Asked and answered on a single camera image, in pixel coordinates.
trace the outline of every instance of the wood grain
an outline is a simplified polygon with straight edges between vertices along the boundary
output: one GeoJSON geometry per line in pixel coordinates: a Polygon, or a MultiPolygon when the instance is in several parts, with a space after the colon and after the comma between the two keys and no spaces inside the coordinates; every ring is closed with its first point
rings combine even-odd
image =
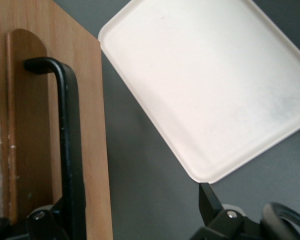
{"type": "MultiPolygon", "coordinates": [[[[37,35],[47,55],[71,66],[77,76],[80,101],[86,223],[89,240],[113,238],[99,41],[52,0],[0,0],[0,127],[1,174],[9,175],[8,113],[5,38],[9,31],[26,29],[37,35]]],[[[53,199],[61,197],[57,86],[49,75],[49,115],[53,199]]],[[[9,202],[9,186],[2,183],[0,202],[9,202]]],[[[0,208],[0,216],[9,209],[0,208]]]]}
{"type": "Polygon", "coordinates": [[[46,57],[36,35],[24,29],[7,34],[7,89],[10,165],[10,220],[53,204],[48,75],[26,71],[27,59],[46,57]]]}

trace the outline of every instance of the bolt head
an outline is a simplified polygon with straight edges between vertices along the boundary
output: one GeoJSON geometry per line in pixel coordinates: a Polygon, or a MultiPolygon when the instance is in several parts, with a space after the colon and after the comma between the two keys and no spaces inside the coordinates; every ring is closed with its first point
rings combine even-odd
{"type": "Polygon", "coordinates": [[[229,218],[231,218],[231,219],[235,219],[235,218],[238,217],[237,213],[236,213],[235,211],[232,211],[232,210],[227,211],[226,214],[227,214],[227,215],[229,216],[229,218]]]}

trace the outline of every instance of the black clamp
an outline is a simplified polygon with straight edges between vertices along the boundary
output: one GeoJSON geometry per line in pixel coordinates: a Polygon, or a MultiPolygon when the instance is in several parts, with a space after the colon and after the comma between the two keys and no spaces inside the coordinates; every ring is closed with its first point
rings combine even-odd
{"type": "Polygon", "coordinates": [[[191,240],[300,240],[300,214],[269,203],[256,223],[235,209],[225,209],[208,183],[199,185],[199,209],[205,224],[191,240]]]}

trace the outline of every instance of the black metal handle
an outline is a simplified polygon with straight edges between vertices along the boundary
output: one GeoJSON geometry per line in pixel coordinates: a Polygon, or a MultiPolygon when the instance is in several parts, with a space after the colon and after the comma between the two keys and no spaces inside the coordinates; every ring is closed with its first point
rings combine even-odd
{"type": "Polygon", "coordinates": [[[276,202],[263,208],[261,224],[270,240],[300,240],[299,232],[288,221],[300,227],[300,214],[276,202]]]}
{"type": "Polygon", "coordinates": [[[74,71],[52,57],[24,61],[36,74],[54,73],[58,91],[63,227],[70,239],[85,240],[86,198],[83,179],[78,84],[74,71]]]}

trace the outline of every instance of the wooden panel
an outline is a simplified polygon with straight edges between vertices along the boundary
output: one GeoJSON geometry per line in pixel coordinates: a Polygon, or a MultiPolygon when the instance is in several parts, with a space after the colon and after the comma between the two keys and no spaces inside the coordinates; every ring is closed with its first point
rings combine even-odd
{"type": "MultiPolygon", "coordinates": [[[[100,43],[67,15],[52,0],[0,0],[0,127],[1,168],[7,177],[7,32],[26,29],[37,35],[47,55],[71,66],[77,76],[83,175],[86,191],[87,237],[90,240],[113,238],[110,209],[106,132],[104,119],[100,43]]],[[[61,196],[61,170],[58,132],[57,86],[49,75],[50,136],[54,200],[61,196]]],[[[9,201],[9,188],[2,183],[1,202],[9,201]]],[[[9,214],[3,209],[2,215],[9,214]]]]}
{"type": "Polygon", "coordinates": [[[7,34],[7,89],[10,165],[9,215],[12,223],[53,204],[48,75],[26,71],[27,59],[46,57],[30,31],[7,34]]]}

